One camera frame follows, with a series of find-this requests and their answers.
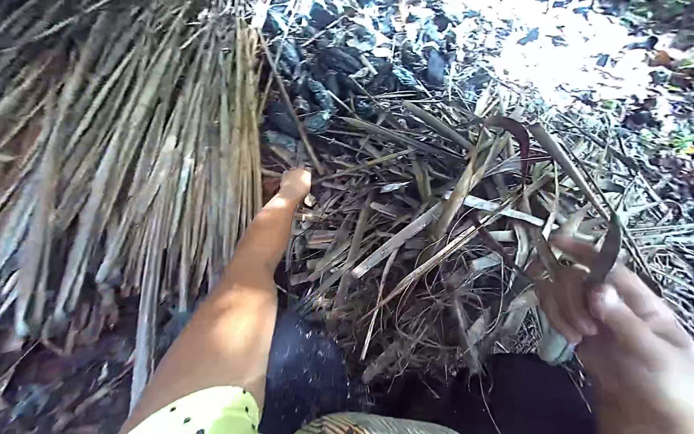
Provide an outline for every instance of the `hand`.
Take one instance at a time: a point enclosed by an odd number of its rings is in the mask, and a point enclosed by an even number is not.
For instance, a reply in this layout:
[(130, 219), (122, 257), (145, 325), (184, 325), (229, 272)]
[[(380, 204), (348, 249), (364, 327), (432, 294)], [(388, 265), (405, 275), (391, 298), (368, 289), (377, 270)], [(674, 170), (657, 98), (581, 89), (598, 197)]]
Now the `hand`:
[(280, 192), (278, 194), (301, 201), (309, 193), (312, 184), (312, 174), (306, 169), (291, 169), (285, 171), (283, 179), (280, 181)]
[[(587, 243), (552, 242), (584, 266), (598, 259)], [(694, 433), (694, 343), (669, 307), (622, 264), (588, 294), (584, 271), (561, 276), (541, 288), (541, 306), (559, 333), (580, 342), (599, 432)]]

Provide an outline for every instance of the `dark rock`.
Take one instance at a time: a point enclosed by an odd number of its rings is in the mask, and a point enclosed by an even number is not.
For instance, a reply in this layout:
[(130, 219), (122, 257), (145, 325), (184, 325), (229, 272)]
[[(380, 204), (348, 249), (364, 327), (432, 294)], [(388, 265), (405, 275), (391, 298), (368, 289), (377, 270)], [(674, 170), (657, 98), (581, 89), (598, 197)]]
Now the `dark rock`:
[(326, 91), (325, 86), (322, 83), (315, 81), (311, 78), (307, 78), (307, 87), (312, 94), (312, 101), (321, 108), (321, 110), (334, 112), (336, 107), (334, 106), (334, 99)]
[(641, 102), (641, 108), (644, 110), (652, 110), (658, 106), (658, 100), (656, 98), (645, 98)]
[(332, 70), (347, 74), (357, 73), (362, 67), (360, 61), (338, 47), (323, 49), (320, 54), (320, 59), (323, 61), (323, 64), (327, 65)]
[(358, 100), (355, 102), (355, 113), (358, 113), (363, 119), (367, 121), (375, 121), (379, 114), (373, 105), (365, 100)]
[(287, 151), (291, 152), (292, 154), (296, 153), (296, 150), (298, 148), (298, 140), (286, 135), (286, 134), (281, 134), (276, 131), (272, 130), (266, 130), (264, 132), (264, 142), (268, 144), (276, 144), (280, 147), (285, 148)]
[(647, 127), (658, 127), (660, 121), (657, 121), (649, 111), (636, 111), (625, 117), (623, 122), (626, 128), (631, 130), (641, 130)]
[(274, 125), (278, 131), (287, 135), (299, 138), (296, 120), (291, 115), (288, 106), (282, 101), (273, 101), (267, 107), (267, 120)]
[(639, 43), (630, 43), (625, 46), (626, 49), (654, 49), (655, 44), (658, 43), (657, 36), (650, 36), (647, 40), (641, 41)]
[(555, 36), (550, 36), (550, 38), (551, 38), (551, 43), (554, 46), (569, 46), (569, 44), (567, 44), (567, 40), (564, 39), (564, 36), (555, 35)]
[(446, 77), (446, 60), (437, 49), (429, 50), (427, 55), (427, 83), (433, 87), (443, 86)]
[(336, 21), (336, 14), (329, 11), (324, 5), (319, 2), (314, 2), (312, 8), (309, 10), (309, 16), (311, 18), (310, 23), (317, 30), (325, 29), (329, 24)]
[(274, 9), (269, 9), (267, 13), (267, 19), (264, 21), (264, 31), (273, 35), (277, 35), (284, 32), (288, 25), (285, 23), (285, 19), (280, 12)]
[(345, 96), (342, 94), (342, 87), (339, 85), (339, 78), (337, 78), (337, 73), (334, 71), (329, 71), (325, 74), (325, 79), (323, 80), (325, 88), (330, 90), (332, 94), (343, 99)]
[(439, 13), (435, 16), (435, 18), (433, 18), (433, 24), (438, 27), (439, 32), (446, 30), (447, 27), (449, 27), (449, 23), (449, 18), (442, 13)]
[(534, 29), (527, 32), (527, 35), (521, 39), (518, 39), (518, 43), (521, 45), (526, 45), (532, 41), (536, 41), (540, 37), (540, 28), (535, 27)]
[(409, 70), (421, 70), (425, 67), (425, 59), (420, 56), (411, 43), (404, 43), (400, 52), (400, 62)]
[(596, 60), (596, 66), (606, 66), (609, 61), (609, 54), (599, 54)]
[(653, 84), (665, 84), (669, 81), (669, 75), (667, 71), (652, 71), (649, 73)]
[(280, 52), (280, 61), (278, 62), (278, 71), (287, 78), (295, 78), (301, 73), (302, 57), (296, 50), (296, 46), (287, 40), (278, 41), (275, 43), (275, 52), (282, 49)]
[(308, 133), (320, 134), (325, 133), (331, 124), (331, 112), (322, 110), (312, 114), (303, 121), (304, 129)]
[(574, 8), (572, 9), (572, 13), (578, 14), (578, 15), (583, 15), (583, 18), (586, 20), (588, 19), (588, 14), (591, 12), (591, 7), (590, 6), (583, 6), (581, 8)]
[(415, 89), (419, 86), (414, 74), (403, 66), (393, 66), (392, 73), (395, 74), (395, 77), (398, 79), (401, 86), (412, 87)]

